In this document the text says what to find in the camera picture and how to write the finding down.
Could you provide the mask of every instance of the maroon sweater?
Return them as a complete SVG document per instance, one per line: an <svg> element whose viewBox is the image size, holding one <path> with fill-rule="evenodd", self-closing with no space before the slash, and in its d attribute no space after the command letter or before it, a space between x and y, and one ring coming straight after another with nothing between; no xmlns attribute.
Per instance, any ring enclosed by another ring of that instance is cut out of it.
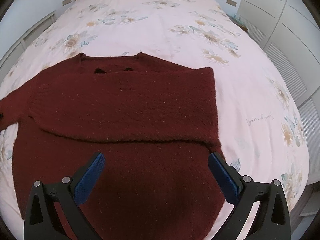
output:
<svg viewBox="0 0 320 240"><path fill-rule="evenodd" d="M106 168L81 209L103 239L202 240L214 224L224 197L207 167L221 153L211 68L79 54L10 93L0 112L1 130L19 123L22 215L35 180L57 182L100 151Z"/></svg>

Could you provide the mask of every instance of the sweater sleeve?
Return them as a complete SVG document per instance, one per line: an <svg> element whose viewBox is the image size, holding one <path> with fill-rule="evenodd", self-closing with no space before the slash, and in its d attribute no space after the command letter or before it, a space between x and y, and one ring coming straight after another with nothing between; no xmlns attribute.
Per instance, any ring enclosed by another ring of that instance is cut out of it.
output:
<svg viewBox="0 0 320 240"><path fill-rule="evenodd" d="M0 130L19 122L25 113L28 101L37 84L37 76L27 81L0 101Z"/></svg>

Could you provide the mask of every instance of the bed sheet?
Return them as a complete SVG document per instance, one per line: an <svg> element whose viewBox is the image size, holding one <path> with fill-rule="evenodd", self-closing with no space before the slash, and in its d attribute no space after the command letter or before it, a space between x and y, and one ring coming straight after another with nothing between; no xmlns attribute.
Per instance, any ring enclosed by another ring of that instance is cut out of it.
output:
<svg viewBox="0 0 320 240"><path fill-rule="evenodd" d="M309 172L299 112L267 55L215 0L77 0L27 48L4 79L0 99L41 70L80 52L94 57L144 52L194 69L212 67L227 163L258 182L279 179L289 210L295 206ZM0 133L0 213L21 240L23 220L12 178L17 130L14 124ZM238 239L247 234L257 207ZM232 208L223 205L206 239Z"/></svg>

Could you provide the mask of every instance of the wall outlet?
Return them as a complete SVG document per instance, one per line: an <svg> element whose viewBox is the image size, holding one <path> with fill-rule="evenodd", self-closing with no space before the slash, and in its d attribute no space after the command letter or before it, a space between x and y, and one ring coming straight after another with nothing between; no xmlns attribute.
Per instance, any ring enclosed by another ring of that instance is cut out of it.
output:
<svg viewBox="0 0 320 240"><path fill-rule="evenodd" d="M64 0L64 1L62 2L62 6L66 5L66 4L68 4L68 3L71 3L71 2L72 2L72 0Z"/></svg>
<svg viewBox="0 0 320 240"><path fill-rule="evenodd" d="M234 7L237 6L237 3L235 1L233 1L233 0L227 0L227 4L230 4L230 5L234 6Z"/></svg>

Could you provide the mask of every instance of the metal pin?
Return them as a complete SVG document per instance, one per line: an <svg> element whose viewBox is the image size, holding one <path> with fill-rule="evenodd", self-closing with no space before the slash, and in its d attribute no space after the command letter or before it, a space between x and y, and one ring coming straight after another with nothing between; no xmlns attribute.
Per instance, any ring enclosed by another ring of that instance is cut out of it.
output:
<svg viewBox="0 0 320 240"><path fill-rule="evenodd" d="M62 183L68 183L70 181L70 177L64 177L62 179Z"/></svg>
<svg viewBox="0 0 320 240"><path fill-rule="evenodd" d="M277 186L280 186L280 185L281 185L280 181L277 180L277 179L274 179L274 180L273 180L273 183L274 183L275 185L277 185Z"/></svg>
<svg viewBox="0 0 320 240"><path fill-rule="evenodd" d="M243 181L249 183L251 181L251 178L249 176L244 176Z"/></svg>
<svg viewBox="0 0 320 240"><path fill-rule="evenodd" d="M38 187L39 185L40 185L40 181L39 180L35 181L34 184L33 184L33 186L35 186L35 187Z"/></svg>

